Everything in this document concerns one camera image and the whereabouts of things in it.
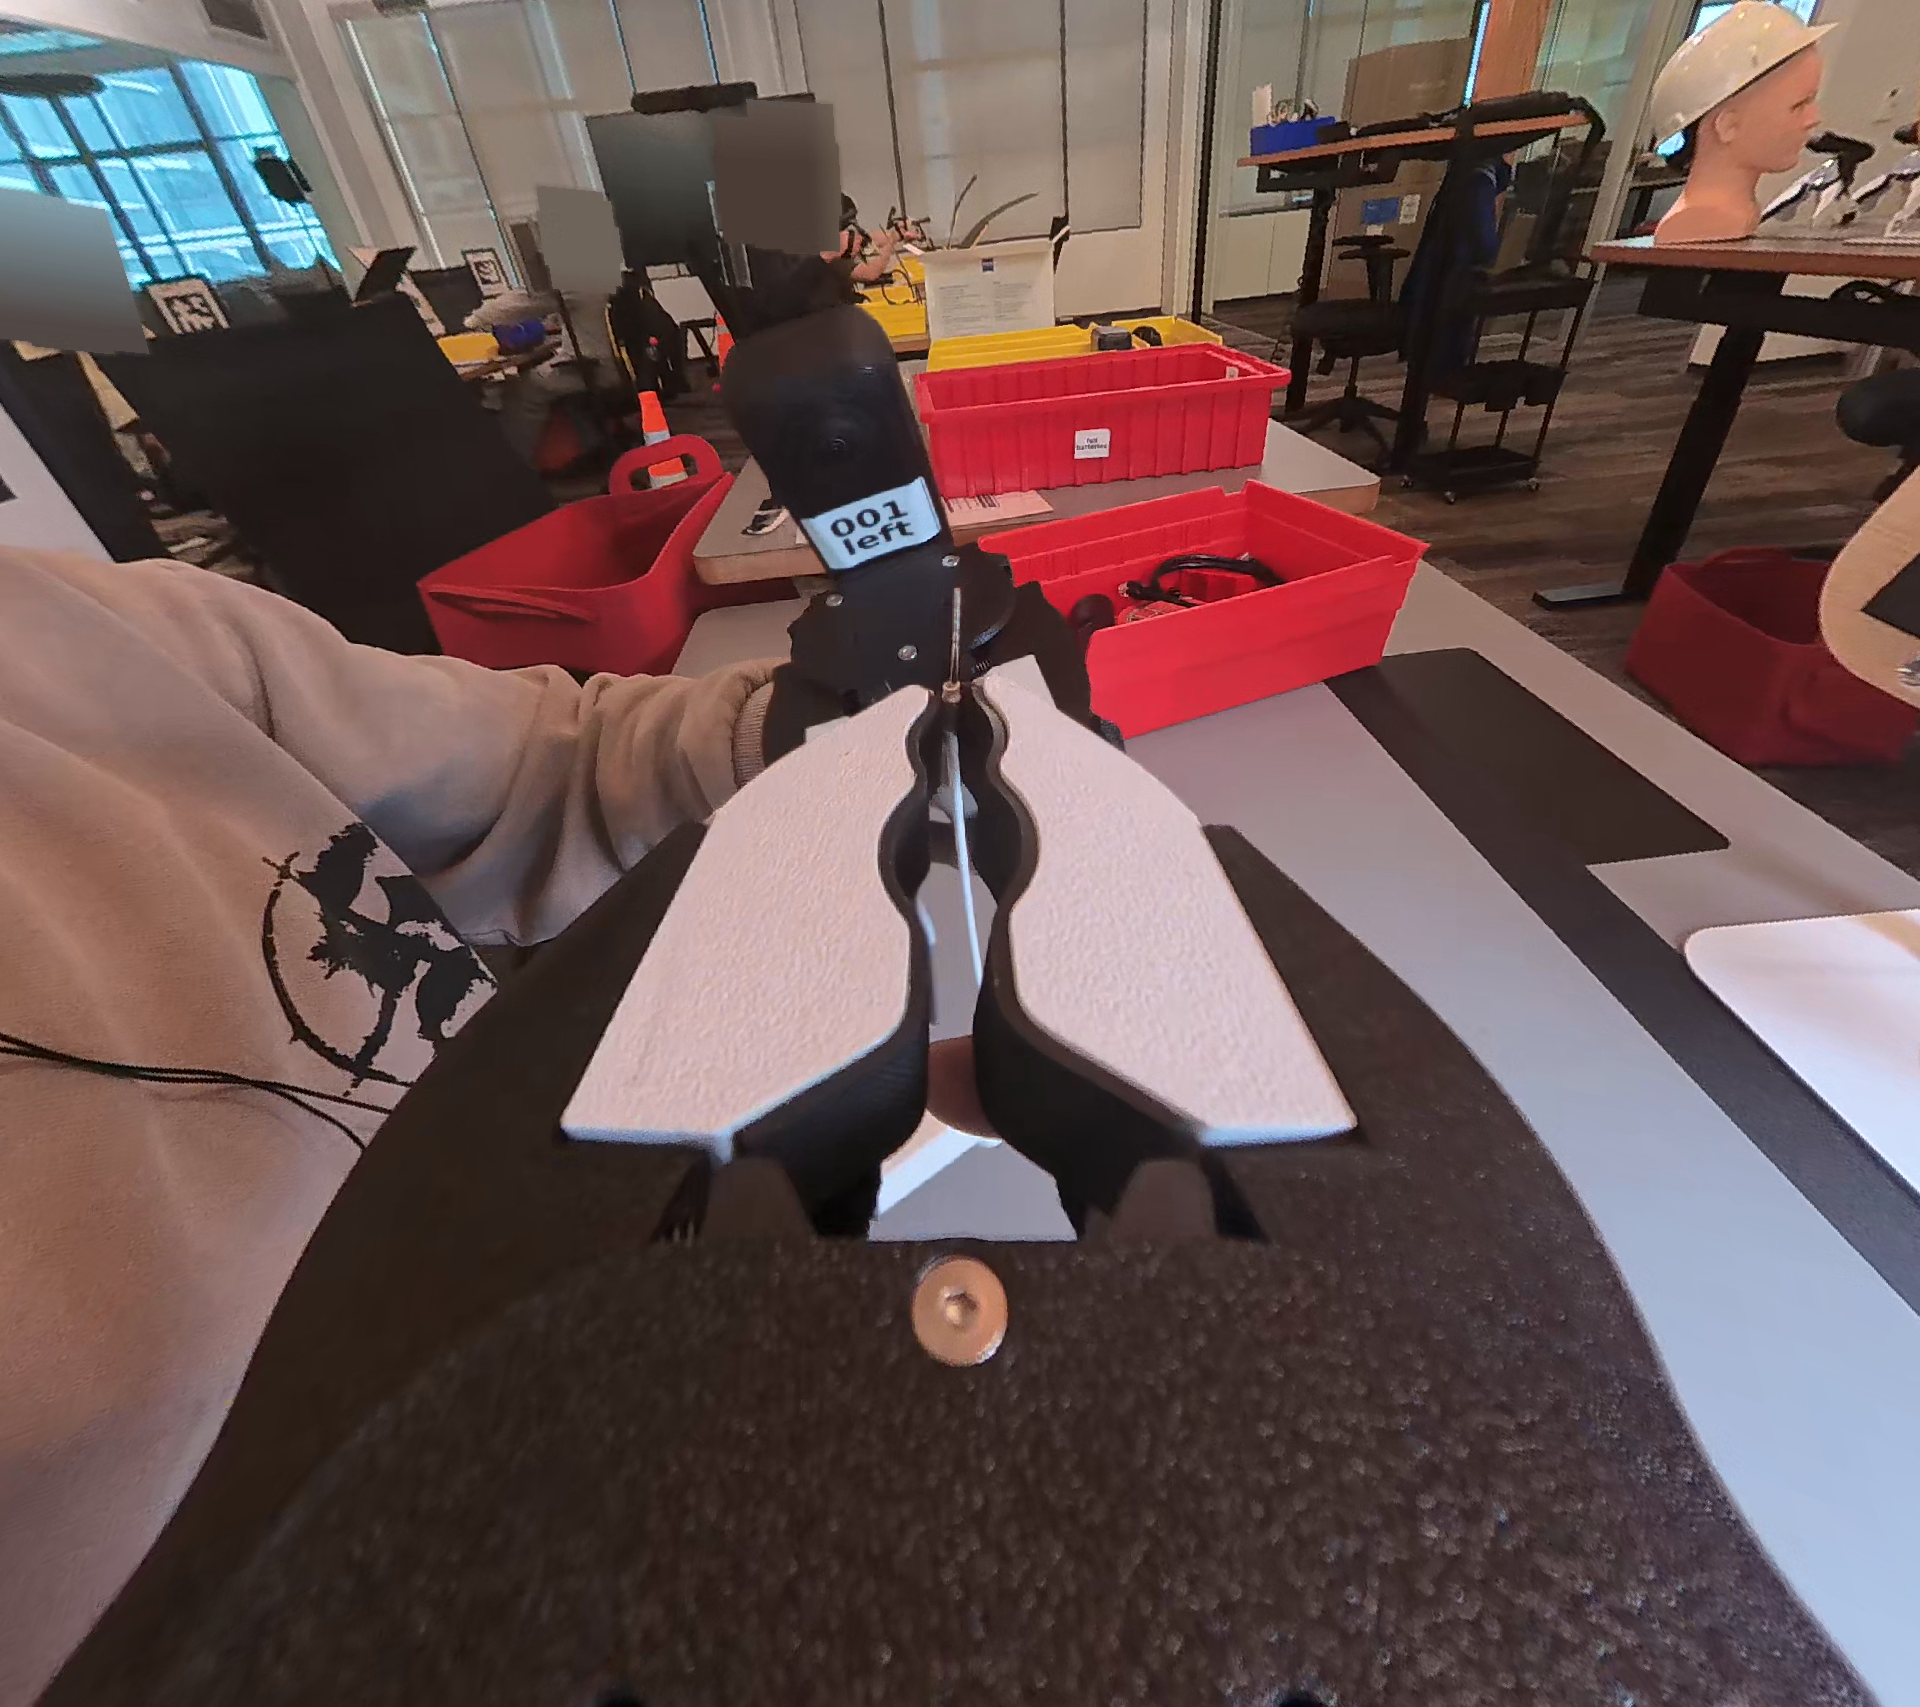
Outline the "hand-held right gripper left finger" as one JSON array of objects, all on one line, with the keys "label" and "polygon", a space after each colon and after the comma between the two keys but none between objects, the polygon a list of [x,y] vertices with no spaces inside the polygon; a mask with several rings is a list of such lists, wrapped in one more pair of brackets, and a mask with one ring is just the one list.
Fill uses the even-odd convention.
[{"label": "hand-held right gripper left finger", "polygon": [[937,710],[908,688],[829,724],[698,832],[564,1106],[568,1142],[766,1162],[807,1214],[875,1188],[925,1110]]}]

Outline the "white printed card box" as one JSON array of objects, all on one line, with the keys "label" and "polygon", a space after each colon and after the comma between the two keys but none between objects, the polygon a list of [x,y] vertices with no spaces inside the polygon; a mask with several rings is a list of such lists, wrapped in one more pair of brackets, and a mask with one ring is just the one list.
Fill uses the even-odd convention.
[{"label": "white printed card box", "polygon": [[932,346],[1056,325],[1063,239],[1015,239],[935,249],[920,259],[924,333]]}]

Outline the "red plastic bin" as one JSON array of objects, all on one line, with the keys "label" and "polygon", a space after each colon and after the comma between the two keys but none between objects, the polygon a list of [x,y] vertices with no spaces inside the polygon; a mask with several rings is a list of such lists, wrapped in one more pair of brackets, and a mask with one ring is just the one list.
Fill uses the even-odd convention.
[{"label": "red plastic bin", "polygon": [[1089,706],[1126,738],[1287,694],[1381,660],[1427,546],[1257,480],[989,534],[1014,580],[1068,616]]},{"label": "red plastic bin", "polygon": [[947,500],[1257,468],[1281,366],[1215,344],[925,372],[915,402]]}]

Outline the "black table mat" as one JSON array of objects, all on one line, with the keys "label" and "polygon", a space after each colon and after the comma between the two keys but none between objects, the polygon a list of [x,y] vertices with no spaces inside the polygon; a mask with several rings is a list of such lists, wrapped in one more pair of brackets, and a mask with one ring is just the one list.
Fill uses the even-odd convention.
[{"label": "black table mat", "polygon": [[1328,690],[1761,1160],[1916,1310],[1916,1192],[1599,878],[1603,868],[1733,856],[1733,842],[1476,650],[1389,656]]}]

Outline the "black office chair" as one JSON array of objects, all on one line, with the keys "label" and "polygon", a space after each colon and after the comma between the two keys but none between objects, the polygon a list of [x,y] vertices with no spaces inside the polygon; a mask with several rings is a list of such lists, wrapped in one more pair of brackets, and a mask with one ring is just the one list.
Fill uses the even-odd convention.
[{"label": "black office chair", "polygon": [[1397,408],[1364,396],[1359,376],[1367,360],[1404,358],[1405,311],[1394,297],[1394,277],[1407,255],[1386,233],[1341,237],[1333,243],[1333,255],[1361,269],[1364,297],[1309,303],[1295,317],[1291,344],[1307,350],[1311,374],[1330,376],[1341,368],[1346,380],[1333,398],[1306,404],[1287,420],[1299,434],[1333,430],[1359,436],[1376,454],[1374,468],[1381,472],[1397,430]]}]

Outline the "person's beige printed sweatshirt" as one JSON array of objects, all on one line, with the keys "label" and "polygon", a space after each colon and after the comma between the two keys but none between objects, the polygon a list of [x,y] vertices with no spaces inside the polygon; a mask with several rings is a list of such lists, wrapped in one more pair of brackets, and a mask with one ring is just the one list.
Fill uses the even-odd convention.
[{"label": "person's beige printed sweatshirt", "polygon": [[3,562],[3,1704],[165,1524],[348,1168],[494,990],[335,788],[396,658],[268,602]]}]

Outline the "wooden top standing desk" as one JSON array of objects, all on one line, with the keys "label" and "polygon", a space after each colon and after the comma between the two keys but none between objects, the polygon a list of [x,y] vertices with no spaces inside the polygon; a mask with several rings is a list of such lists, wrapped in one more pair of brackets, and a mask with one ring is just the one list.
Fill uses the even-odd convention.
[{"label": "wooden top standing desk", "polygon": [[1912,241],[1764,237],[1715,243],[1628,239],[1588,245],[1599,269],[1643,277],[1640,317],[1720,329],[1720,342],[1677,432],[1624,576],[1537,590],[1539,610],[1638,606],[1691,530],[1736,424],[1764,339],[1917,350],[1917,253]]},{"label": "wooden top standing desk", "polygon": [[[1291,344],[1295,317],[1320,299],[1361,299],[1365,277],[1356,265],[1343,265],[1333,255],[1333,243],[1347,235],[1332,233],[1335,201],[1347,191],[1395,185],[1412,165],[1438,165],[1441,177],[1432,191],[1426,225],[1433,203],[1449,211],[1467,177],[1484,161],[1503,157],[1511,165],[1546,155],[1549,143],[1565,131],[1593,133],[1608,141],[1602,115],[1583,97],[1555,91],[1534,91],[1502,97],[1489,103],[1463,105],[1439,115],[1422,115],[1369,129],[1349,129],[1339,123],[1332,137],[1284,153],[1254,155],[1246,169],[1255,173],[1259,193],[1304,191],[1309,197],[1307,241],[1301,281],[1287,319],[1287,374],[1284,420],[1301,406],[1333,398],[1346,380],[1341,368],[1330,376],[1311,374],[1306,348]],[[1399,303],[1404,279],[1417,243],[1404,247],[1407,259],[1395,269],[1394,297]],[[1414,346],[1405,360],[1381,356],[1361,364],[1359,394],[1397,408],[1397,430],[1384,470],[1377,476],[1395,478],[1407,488],[1438,494],[1430,480],[1430,448],[1433,434],[1449,422],[1449,414],[1427,396],[1427,376],[1439,323],[1441,297],[1427,321],[1414,325]]]}]

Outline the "red fabric bin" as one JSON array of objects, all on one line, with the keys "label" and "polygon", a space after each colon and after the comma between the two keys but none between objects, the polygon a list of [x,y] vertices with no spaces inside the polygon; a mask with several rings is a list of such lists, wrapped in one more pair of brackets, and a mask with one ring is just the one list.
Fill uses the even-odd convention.
[{"label": "red fabric bin", "polygon": [[1829,570],[1781,548],[1668,566],[1626,674],[1691,734],[1748,768],[1899,762],[1916,712],[1843,670],[1822,640]]}]

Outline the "blue hanging jacket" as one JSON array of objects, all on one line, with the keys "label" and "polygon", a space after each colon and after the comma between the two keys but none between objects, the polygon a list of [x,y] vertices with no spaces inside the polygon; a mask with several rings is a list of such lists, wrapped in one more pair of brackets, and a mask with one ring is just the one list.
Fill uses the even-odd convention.
[{"label": "blue hanging jacket", "polygon": [[1416,344],[1416,323],[1427,321],[1438,297],[1447,293],[1453,279],[1466,273],[1488,273],[1497,259],[1502,203],[1513,185],[1513,165],[1503,157],[1484,161],[1466,179],[1452,209],[1433,203],[1432,219],[1422,231],[1417,247],[1404,275],[1399,297],[1402,340],[1405,360]]}]

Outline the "white table pad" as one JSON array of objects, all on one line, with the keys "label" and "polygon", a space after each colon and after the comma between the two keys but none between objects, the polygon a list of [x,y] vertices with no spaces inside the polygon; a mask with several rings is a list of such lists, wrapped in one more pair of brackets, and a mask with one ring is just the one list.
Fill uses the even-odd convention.
[{"label": "white table pad", "polygon": [[1755,1040],[1917,1188],[1917,912],[1694,932],[1684,958]]}]

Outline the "black utility cart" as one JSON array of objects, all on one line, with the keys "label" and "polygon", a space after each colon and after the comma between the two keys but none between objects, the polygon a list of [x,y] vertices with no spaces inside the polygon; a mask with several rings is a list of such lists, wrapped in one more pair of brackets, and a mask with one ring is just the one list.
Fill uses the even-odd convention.
[{"label": "black utility cart", "polygon": [[1446,504],[1539,484],[1593,291],[1581,247],[1609,151],[1565,131],[1546,155],[1491,171],[1491,241],[1447,281],[1427,376],[1430,400],[1452,416],[1427,464]]}]

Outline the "black board with wooden edge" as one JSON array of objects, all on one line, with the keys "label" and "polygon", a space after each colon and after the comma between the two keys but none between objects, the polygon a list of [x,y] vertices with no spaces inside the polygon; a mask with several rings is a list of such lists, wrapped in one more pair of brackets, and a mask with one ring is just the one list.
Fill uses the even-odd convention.
[{"label": "black board with wooden edge", "polygon": [[1908,482],[1845,542],[1828,568],[1818,630],[1824,646],[1853,680],[1917,708],[1917,638],[1895,624],[1869,616],[1874,602],[1897,576],[1916,568],[1917,476]]}]

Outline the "mannequin head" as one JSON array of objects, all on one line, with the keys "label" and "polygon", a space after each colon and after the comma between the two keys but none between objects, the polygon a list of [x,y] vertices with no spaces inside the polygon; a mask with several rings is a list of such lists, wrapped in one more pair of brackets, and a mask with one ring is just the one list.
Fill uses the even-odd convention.
[{"label": "mannequin head", "polygon": [[1757,231],[1764,181],[1785,173],[1818,135],[1822,77],[1822,47],[1814,45],[1696,125],[1687,179],[1651,235],[1656,247],[1744,241]]}]

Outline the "white hard hat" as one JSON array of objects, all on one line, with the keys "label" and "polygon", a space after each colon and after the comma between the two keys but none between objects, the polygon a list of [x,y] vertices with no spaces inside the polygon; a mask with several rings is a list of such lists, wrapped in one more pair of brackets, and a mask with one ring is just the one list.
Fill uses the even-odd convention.
[{"label": "white hard hat", "polygon": [[1775,0],[1721,9],[1668,57],[1645,109],[1645,145],[1666,151],[1709,113],[1820,47],[1836,25],[1810,25]]}]

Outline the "white black tool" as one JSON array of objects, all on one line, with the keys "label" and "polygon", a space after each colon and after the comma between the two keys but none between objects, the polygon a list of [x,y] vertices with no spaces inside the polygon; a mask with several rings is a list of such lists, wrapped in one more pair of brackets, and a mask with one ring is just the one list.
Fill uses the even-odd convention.
[{"label": "white black tool", "polygon": [[1805,151],[1815,167],[1759,215],[1759,237],[1814,245],[1908,245],[1917,241],[1917,129],[1884,145],[1828,133]]}]

